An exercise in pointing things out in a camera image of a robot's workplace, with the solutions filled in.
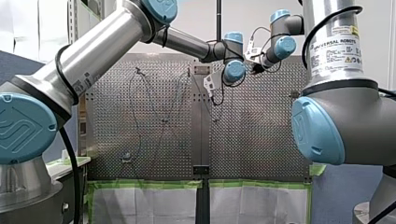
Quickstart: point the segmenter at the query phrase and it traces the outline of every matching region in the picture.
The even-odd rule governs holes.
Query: perforated metal panel
[[[300,91],[305,81],[300,57],[291,57],[275,74],[250,76],[240,87],[225,89],[224,104],[213,108],[213,116],[221,119],[211,127],[211,178],[304,181],[309,176],[309,162],[294,144],[290,122],[290,93]]]
[[[212,179],[304,181],[309,162],[290,125],[290,93],[305,84],[300,58],[286,60],[276,74],[248,76],[240,87],[226,88],[219,107],[191,106],[200,102],[186,76],[193,64],[183,55],[127,54],[95,84],[87,93],[88,150],[95,155],[89,178],[193,179],[192,165],[208,161]],[[208,110],[215,121],[192,121]],[[209,139],[193,134],[204,126]],[[204,141],[209,148],[192,145]],[[130,162],[121,162],[128,153]]]
[[[87,93],[90,179],[191,179],[190,64],[128,54]]]

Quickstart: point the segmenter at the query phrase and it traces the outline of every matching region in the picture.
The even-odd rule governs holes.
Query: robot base
[[[62,184],[55,182],[51,190],[38,198],[0,207],[0,223],[25,224],[61,224],[64,206]]]
[[[370,221],[369,216],[370,203],[360,203],[353,209],[352,224],[367,224]]]

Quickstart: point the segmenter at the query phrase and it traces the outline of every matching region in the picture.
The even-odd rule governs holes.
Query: black cable
[[[303,59],[303,64],[305,68],[308,68],[308,65],[306,63],[306,52],[308,51],[308,45],[311,43],[312,39],[315,37],[315,34],[323,27],[326,25],[327,22],[329,22],[332,18],[346,13],[348,11],[356,11],[356,14],[359,14],[363,11],[363,7],[358,7],[358,6],[354,6],[354,7],[346,7],[343,9],[340,9],[332,14],[330,14],[329,16],[327,16],[325,19],[323,19],[323,21],[321,21],[318,25],[316,25],[312,31],[309,33],[309,35],[306,37],[305,42],[303,44],[303,51],[302,51],[302,59]]]
[[[254,40],[254,35],[255,35],[260,29],[265,30],[265,31],[267,31],[267,32],[269,32],[269,33],[271,34],[271,30],[270,30],[270,29],[268,29],[268,28],[266,28],[266,27],[263,27],[263,26],[259,26],[259,27],[257,27],[257,28],[253,31],[253,33],[251,34],[250,40]]]
[[[74,211],[74,223],[79,223],[79,208],[80,208],[80,195],[81,192],[79,190],[79,176],[78,176],[78,164],[76,159],[76,154],[73,150],[72,144],[70,143],[69,136],[67,135],[66,130],[62,127],[59,130],[62,139],[64,140],[64,145],[66,146],[67,153],[70,157],[70,162],[72,164],[72,173],[73,173],[73,181],[74,181],[74,200],[75,200],[75,211]]]
[[[389,215],[391,212],[393,212],[396,209],[396,202],[388,206],[384,211],[382,211],[380,214],[378,214],[376,217],[374,217],[371,221],[369,221],[368,224],[375,224],[378,221],[380,221],[382,218],[386,217]]]
[[[224,81],[223,81],[223,78],[224,78],[224,71],[221,73],[221,101],[220,101],[220,103],[216,103],[215,97],[214,96],[210,97],[210,100],[212,101],[213,106],[219,106],[224,103]]]
[[[168,42],[169,27],[170,25],[166,25],[163,28],[163,48],[165,48],[166,43]]]
[[[139,122],[137,121],[136,118],[136,113],[134,112],[134,104],[132,102],[132,92],[131,92],[131,88],[132,88],[132,81],[134,80],[136,73],[134,73],[134,75],[132,76],[132,78],[129,80],[129,104],[131,106],[131,110],[132,110],[132,116],[134,117],[134,124],[137,130],[137,135],[139,137],[139,148],[137,149],[136,155],[134,156],[134,158],[131,159],[131,161],[136,161],[139,157],[140,157],[140,153],[142,150],[142,133],[140,132],[140,126],[139,126]]]
[[[387,95],[389,95],[391,97],[396,97],[396,92],[388,91],[388,90],[381,89],[381,88],[378,88],[378,91],[383,92],[383,93],[385,93],[385,94],[387,94]]]
[[[242,60],[242,61],[244,60],[244,56],[239,54],[238,52],[235,52],[234,50],[230,49],[228,47],[228,44],[224,40],[222,40],[221,43],[224,45],[224,48],[226,48],[228,51],[230,51],[231,53],[236,55],[236,57],[225,58],[226,51],[224,50],[224,56],[223,56],[224,61],[225,60],[230,60],[230,59],[238,59],[238,60]]]
[[[69,81],[67,80],[67,78],[64,76],[64,71],[62,69],[62,64],[61,64],[61,56],[62,53],[69,48],[70,45],[66,45],[64,47],[62,47],[61,49],[58,50],[58,52],[55,55],[55,66],[56,66],[56,71],[58,72],[59,77],[62,79],[62,81],[64,82],[64,85],[66,85],[67,89],[69,89],[69,91],[72,93],[73,96],[73,105],[78,105],[79,102],[79,98],[78,98],[78,94],[76,93],[76,91],[74,90],[74,88],[72,87],[72,85],[70,85]]]

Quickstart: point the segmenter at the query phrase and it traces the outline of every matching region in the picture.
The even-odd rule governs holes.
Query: metal bar
[[[192,35],[188,35],[175,28],[162,29],[153,40],[154,43],[163,45],[169,49],[188,54],[198,59],[204,59],[210,51],[210,46],[205,41]]]
[[[218,0],[218,13],[217,13],[217,41],[221,41],[221,0]]]

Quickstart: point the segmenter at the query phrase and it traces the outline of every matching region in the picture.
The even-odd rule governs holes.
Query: green painted edge
[[[325,164],[314,163],[309,166],[309,174],[320,176],[323,175],[324,171],[326,170]]]

